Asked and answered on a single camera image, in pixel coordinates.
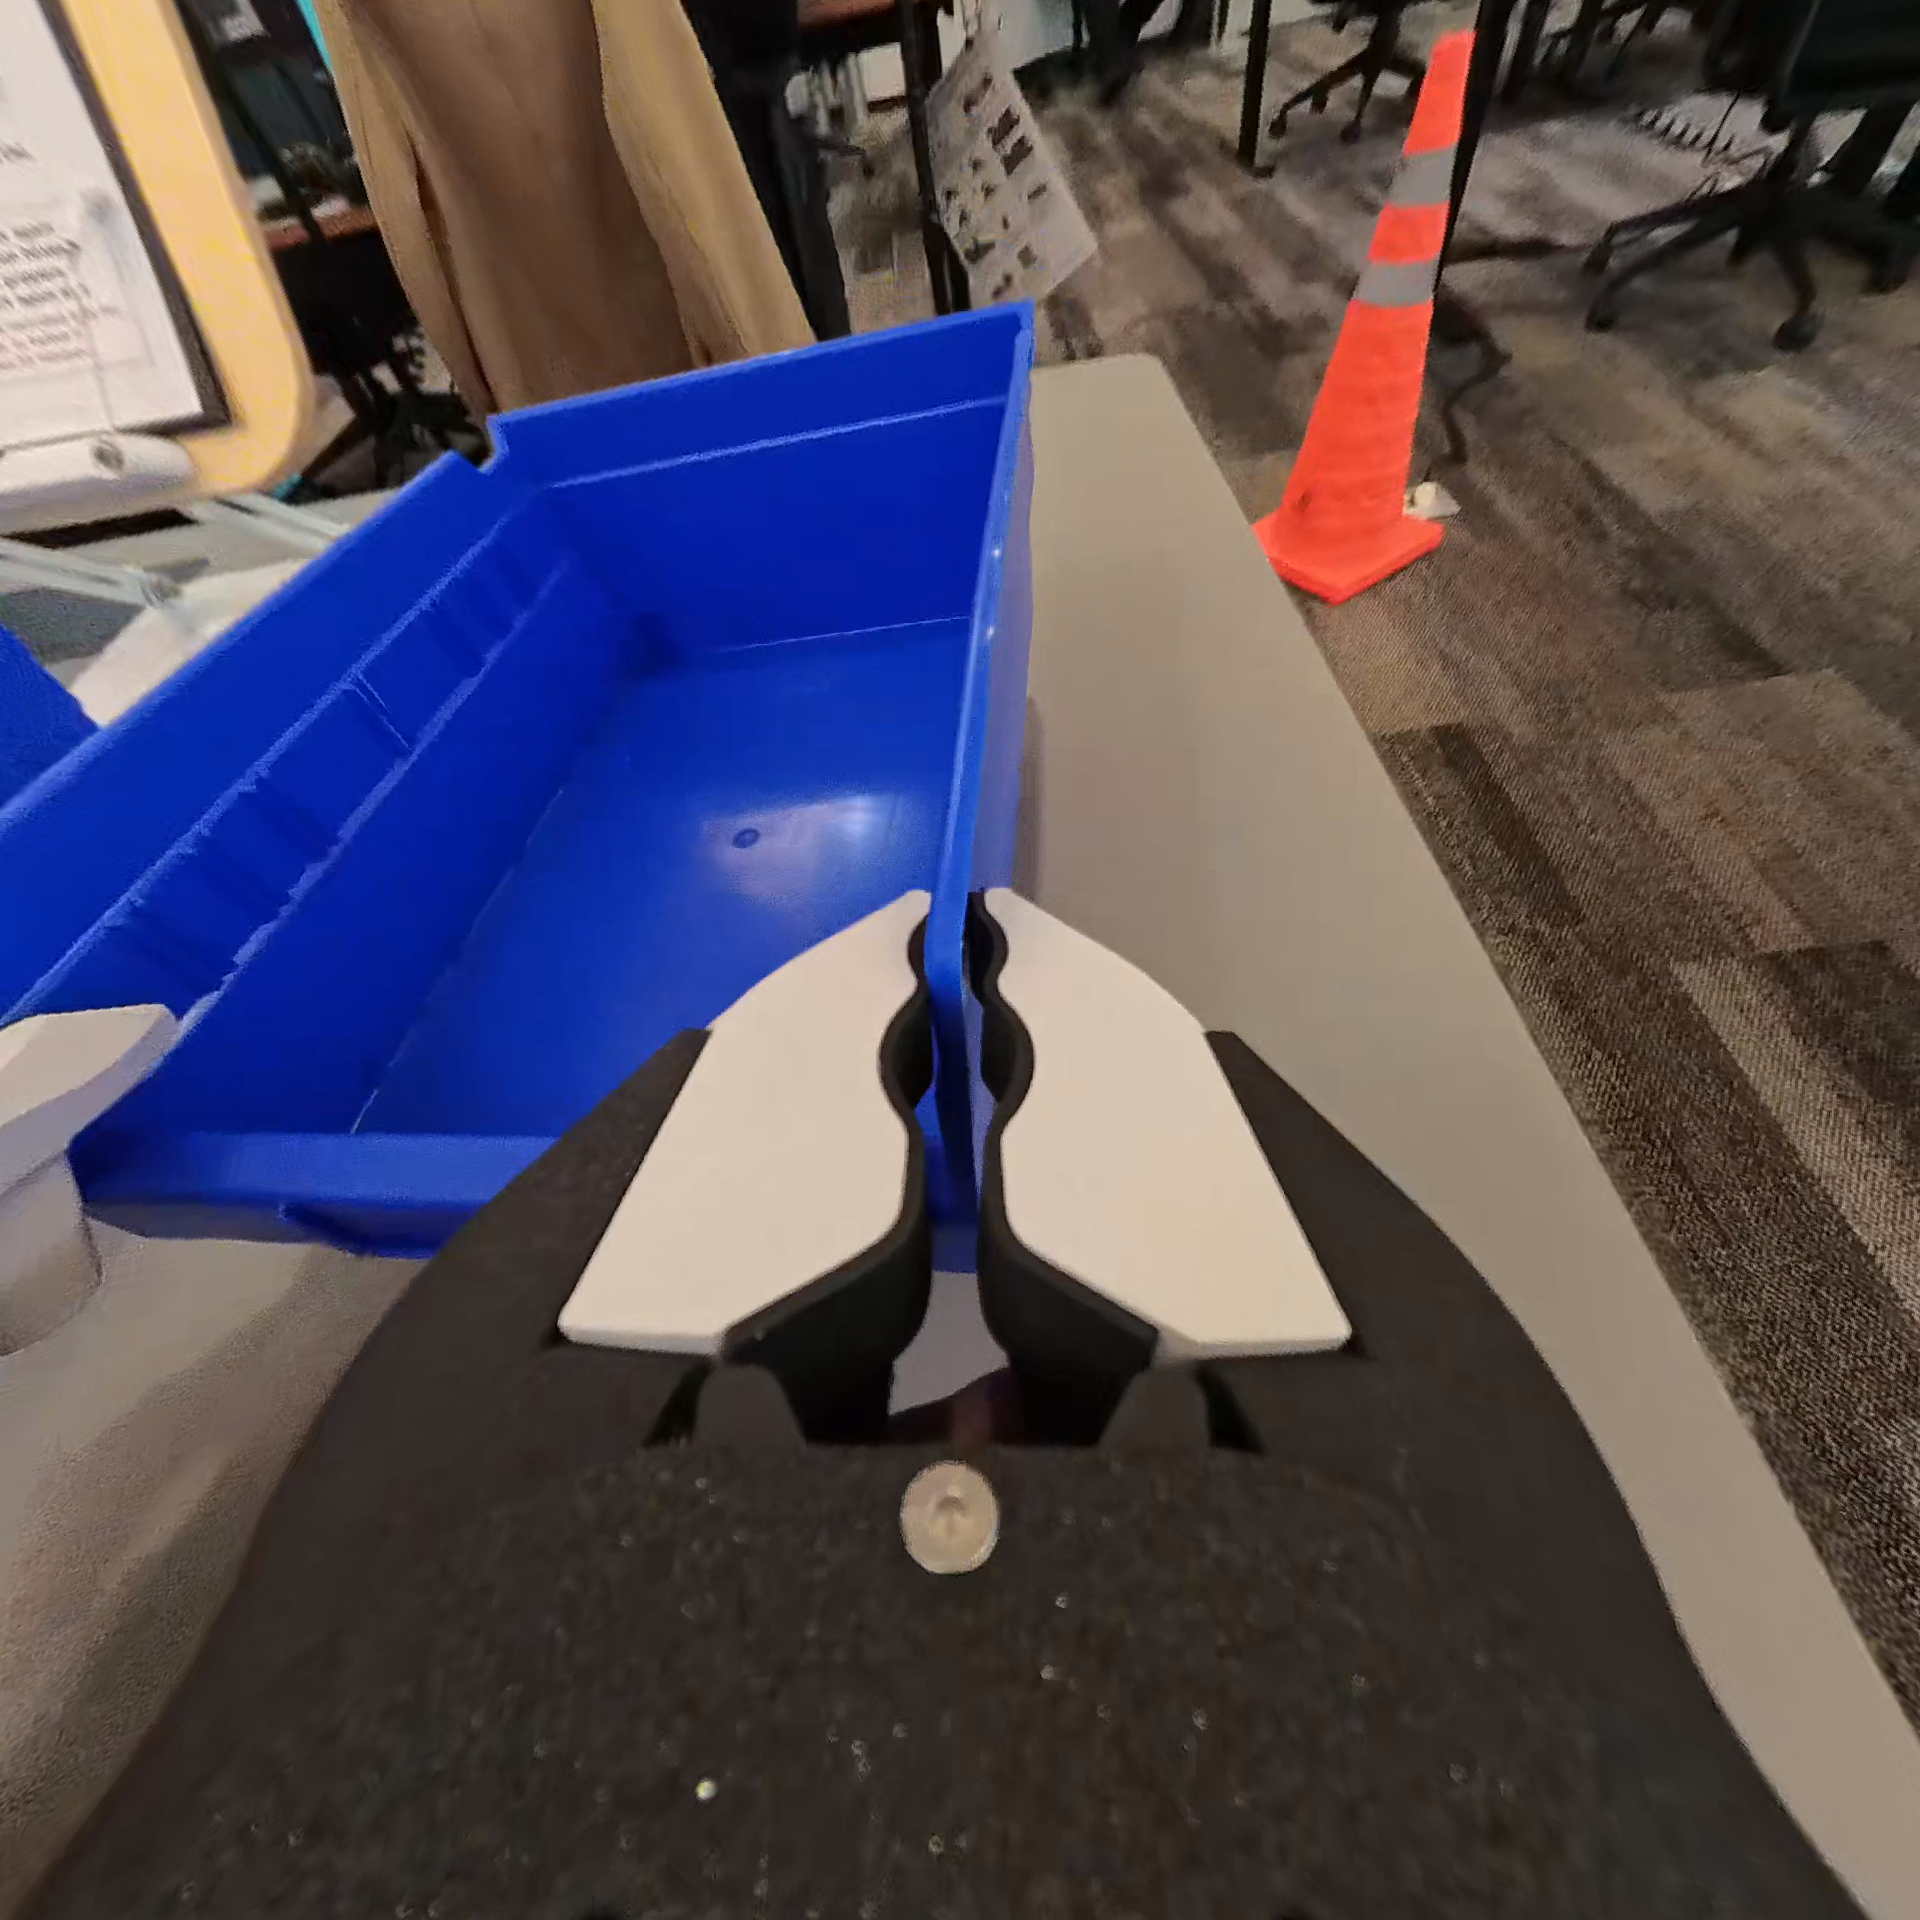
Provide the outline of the wooden document stand white base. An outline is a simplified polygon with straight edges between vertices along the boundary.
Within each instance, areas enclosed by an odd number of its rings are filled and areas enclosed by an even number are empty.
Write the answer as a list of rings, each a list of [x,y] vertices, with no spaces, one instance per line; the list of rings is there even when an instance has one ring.
[[[273,496],[316,449],[320,383],[186,22],[174,2],[63,10],[229,395],[225,427],[3,446],[3,591],[131,609],[69,687],[106,725],[347,525]]]

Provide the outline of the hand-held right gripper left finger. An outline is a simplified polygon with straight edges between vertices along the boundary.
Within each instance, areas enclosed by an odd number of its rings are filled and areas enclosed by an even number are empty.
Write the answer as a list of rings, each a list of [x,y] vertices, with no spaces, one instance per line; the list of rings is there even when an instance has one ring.
[[[765,1367],[830,1444],[883,1428],[929,1303],[928,911],[897,896],[703,1033],[557,1312],[565,1343]]]

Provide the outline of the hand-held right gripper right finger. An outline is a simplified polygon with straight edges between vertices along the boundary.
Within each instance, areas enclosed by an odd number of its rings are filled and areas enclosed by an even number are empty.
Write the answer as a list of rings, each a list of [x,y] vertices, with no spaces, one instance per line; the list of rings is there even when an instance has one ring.
[[[1098,1444],[1160,1371],[1348,1347],[1221,1036],[1008,888],[974,896],[974,996],[976,1291],[1027,1440]]]

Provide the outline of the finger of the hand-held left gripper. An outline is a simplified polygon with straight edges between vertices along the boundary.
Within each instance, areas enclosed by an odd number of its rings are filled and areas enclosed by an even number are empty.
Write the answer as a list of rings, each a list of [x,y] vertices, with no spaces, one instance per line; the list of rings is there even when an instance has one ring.
[[[176,1037],[179,1018],[157,1003],[3,1027],[3,1356],[57,1332],[97,1291],[69,1152]]]

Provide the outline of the black office chair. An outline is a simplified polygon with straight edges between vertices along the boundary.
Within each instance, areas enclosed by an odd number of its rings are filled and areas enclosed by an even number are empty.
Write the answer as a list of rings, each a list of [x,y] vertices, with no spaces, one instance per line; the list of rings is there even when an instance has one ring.
[[[1404,109],[1410,109],[1428,80],[1428,60],[1420,60],[1406,36],[1404,22],[1420,2],[1318,2],[1328,14],[1328,30],[1344,33],[1350,25],[1363,30],[1358,51],[1318,71],[1306,87],[1283,97],[1280,109],[1271,113],[1264,134],[1283,138],[1291,122],[1306,113],[1324,113],[1331,95],[1341,87],[1354,87],[1354,111],[1338,129],[1338,144],[1354,144],[1362,138],[1372,97],[1377,95],[1382,77],[1404,80]]]
[[[1605,230],[1582,272],[1596,273],[1588,329],[1602,332],[1641,273],[1730,239],[1730,262],[1765,251],[1793,293],[1775,348],[1820,336],[1820,287],[1808,242],[1835,239],[1863,251],[1870,291],[1895,291],[1916,268],[1916,190],[1885,199],[1820,178],[1814,123],[1825,113],[1916,109],[1916,2],[1711,2],[1706,91],[1759,106],[1759,128],[1783,148],[1742,183],[1660,207]]]

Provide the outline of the orange traffic cone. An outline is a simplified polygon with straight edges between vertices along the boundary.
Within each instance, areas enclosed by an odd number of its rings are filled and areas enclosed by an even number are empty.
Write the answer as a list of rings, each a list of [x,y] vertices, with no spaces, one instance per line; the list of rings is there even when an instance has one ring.
[[[1252,521],[1276,577],[1344,605],[1442,543],[1410,508],[1410,456],[1477,33],[1432,42],[1283,500]]]

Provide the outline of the printed paper poster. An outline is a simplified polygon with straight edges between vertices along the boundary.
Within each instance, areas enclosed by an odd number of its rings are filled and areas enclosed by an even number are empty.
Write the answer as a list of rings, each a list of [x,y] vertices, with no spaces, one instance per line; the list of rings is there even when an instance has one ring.
[[[928,95],[935,210],[969,308],[1051,297],[1098,256],[1089,221],[985,21]]]

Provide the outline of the printed instruction sheet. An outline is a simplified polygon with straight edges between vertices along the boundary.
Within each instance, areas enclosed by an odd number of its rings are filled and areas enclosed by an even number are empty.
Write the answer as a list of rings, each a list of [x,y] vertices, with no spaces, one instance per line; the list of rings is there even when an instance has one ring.
[[[3,2],[3,446],[229,423],[63,2]]]

